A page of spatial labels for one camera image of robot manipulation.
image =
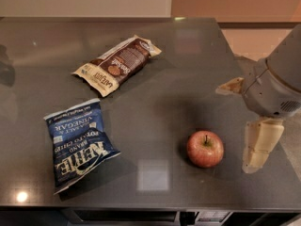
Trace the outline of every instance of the orange wall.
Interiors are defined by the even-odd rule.
[[[301,22],[301,0],[172,0],[172,16],[218,22]]]

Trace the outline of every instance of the table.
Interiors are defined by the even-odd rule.
[[[134,34],[163,52],[117,91],[101,98],[71,75]],[[0,207],[301,211],[301,184],[280,144],[259,172],[241,170],[245,125],[257,116],[239,96],[214,93],[242,75],[214,19],[4,18],[0,38]],[[43,117],[97,97],[121,155],[53,195]],[[225,144],[213,169],[187,158],[185,143],[199,129]]]

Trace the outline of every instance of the wall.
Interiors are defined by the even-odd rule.
[[[0,17],[169,17],[171,0],[0,0]]]
[[[218,22],[301,22],[301,0],[173,0],[172,16]]]

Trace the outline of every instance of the robotic arm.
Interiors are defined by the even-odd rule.
[[[216,93],[240,94],[246,107],[259,115],[245,129],[243,171],[262,168],[284,131],[287,117],[301,108],[301,24],[267,58],[238,57],[244,77],[219,86]]]

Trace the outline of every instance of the apple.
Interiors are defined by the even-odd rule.
[[[224,145],[220,137],[210,131],[197,131],[187,141],[189,159],[198,167],[216,166],[224,155]]]

